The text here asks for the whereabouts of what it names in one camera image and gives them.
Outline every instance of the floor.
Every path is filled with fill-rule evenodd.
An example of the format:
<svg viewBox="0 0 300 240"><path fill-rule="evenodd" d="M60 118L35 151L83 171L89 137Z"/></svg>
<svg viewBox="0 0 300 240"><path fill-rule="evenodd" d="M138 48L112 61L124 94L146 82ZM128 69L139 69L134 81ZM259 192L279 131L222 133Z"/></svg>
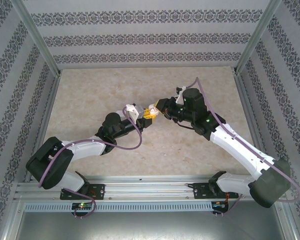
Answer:
<svg viewBox="0 0 300 240"><path fill-rule="evenodd" d="M160 67L66 69L62 72L45 138L74 141L93 136L108 113L126 104L147 108L158 99L176 94L196 77L216 113L252 142L230 67ZM126 151L115 148L103 156L70 164L69 170L85 176L213 175L225 170L247 174L222 148L191 130L159 115L142 133L142 146ZM117 140L133 147L136 132Z"/></svg>

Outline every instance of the gray metal panel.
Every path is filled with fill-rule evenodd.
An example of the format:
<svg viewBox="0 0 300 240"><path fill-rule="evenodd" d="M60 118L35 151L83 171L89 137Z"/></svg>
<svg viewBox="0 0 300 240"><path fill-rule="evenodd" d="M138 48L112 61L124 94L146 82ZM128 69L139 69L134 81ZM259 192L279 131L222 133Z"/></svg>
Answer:
<svg viewBox="0 0 300 240"><path fill-rule="evenodd" d="M18 240L280 240L276 210L241 202L230 215L208 212L100 212L87 219L70 213L23 214Z"/></svg>

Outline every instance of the aluminum frame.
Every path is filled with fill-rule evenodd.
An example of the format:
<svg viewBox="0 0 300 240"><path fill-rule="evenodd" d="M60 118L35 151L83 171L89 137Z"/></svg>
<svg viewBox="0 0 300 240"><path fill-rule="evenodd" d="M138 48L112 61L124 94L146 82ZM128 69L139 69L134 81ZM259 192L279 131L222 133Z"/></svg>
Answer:
<svg viewBox="0 0 300 240"><path fill-rule="evenodd" d="M237 73L242 72L243 68L245 67L245 64L249 60L253 51L255 50L256 45L260 41L262 34L266 30L267 25L269 24L271 18L273 17L275 11L277 10L281 2L281 0L270 0L252 36L250 37L246 47L244 48L237 65L235 66Z"/></svg>
<svg viewBox="0 0 300 240"><path fill-rule="evenodd" d="M247 94L242 85L242 80L232 68L233 77L238 89L239 97L242 102L244 114L246 116L249 130L254 145L260 150L263 149L262 142L256 131L256 123L252 115L251 106L248 104ZM52 111L54 98L57 93L59 80L56 82L53 95L49 104L49 108L44 119L43 126L47 126ZM46 127L42 128L40 133L40 142L42 144ZM195 202L211 202L222 201L224 199L195 199L193 190L187 186L189 183L205 183L211 176L207 175L182 175L182 176L88 176L87 179L91 184L105 184L104 200L98 203L195 203ZM28 182L18 183L11 209L8 213L7 221L3 229L0 239L10 240L16 239L18 230L22 221L23 214L27 203L77 203L78 200L60 200L60 188L54 187L50 190L38 188L38 182L31 179L31 175L27 176ZM242 201L253 201L250 196L243 196ZM300 240L295 220L292 215L290 206L285 203L276 202L274 204L276 214L281 224L281 228L285 239Z"/></svg>
<svg viewBox="0 0 300 240"><path fill-rule="evenodd" d="M34 20L32 19L30 13L28 12L28 9L26 8L23 0L11 0L11 3L17 13L19 14L22 22L26 26L29 34L31 35L34 43L40 50L40 53L43 55L46 63L48 64L50 70L53 72L53 75L55 77L58 77L60 73L60 69L51 54L44 38L41 36Z"/></svg>

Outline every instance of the yellow object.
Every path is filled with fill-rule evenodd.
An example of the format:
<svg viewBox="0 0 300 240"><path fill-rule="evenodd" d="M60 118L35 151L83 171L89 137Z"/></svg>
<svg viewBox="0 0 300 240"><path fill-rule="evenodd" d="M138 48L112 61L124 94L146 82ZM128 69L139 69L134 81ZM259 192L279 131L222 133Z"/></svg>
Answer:
<svg viewBox="0 0 300 240"><path fill-rule="evenodd" d="M156 116L157 115L155 115L155 114L150 114L150 110L148 108L146 108L144 110L143 118L145 118L145 119L152 119L152 122L154 122Z"/></svg>

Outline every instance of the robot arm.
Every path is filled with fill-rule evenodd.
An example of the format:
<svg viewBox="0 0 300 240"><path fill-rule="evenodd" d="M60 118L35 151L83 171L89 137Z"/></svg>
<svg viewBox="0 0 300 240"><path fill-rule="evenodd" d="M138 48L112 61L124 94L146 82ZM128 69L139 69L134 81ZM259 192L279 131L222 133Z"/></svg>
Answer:
<svg viewBox="0 0 300 240"><path fill-rule="evenodd" d="M109 153L117 145L117 138L136 130L136 127L142 132L143 129L152 124L157 114L153 111L150 112L150 110L143 109L138 105L126 106L126 111L135 126L129 119L121 120L118 113L109 113L94 136L83 141L77 141L75 144L71 141L60 141L56 137L50 137L27 162L26 169L37 181L40 181L52 158L63 147L69 145L69 147L59 153L55 162L50 166L42 182L42 187L51 189L57 186L86 194L87 185L89 185L88 181L78 172L67 171L69 164L85 157Z"/></svg>
<svg viewBox="0 0 300 240"><path fill-rule="evenodd" d="M261 206L271 207L290 188L291 184L282 175L270 168L264 160L290 176L288 162L283 159L275 160L256 149L239 136L222 117L216 115L223 125L221 126L213 114L207 110L204 97L198 89L177 88L177 94L178 96L170 99L160 99L156 108L167 119L173 120L175 123L190 122L197 134L222 147L251 174L234 175L220 171L209 181L210 190L214 193L222 191L250 194ZM258 158L252 151L256 151L262 158Z"/></svg>

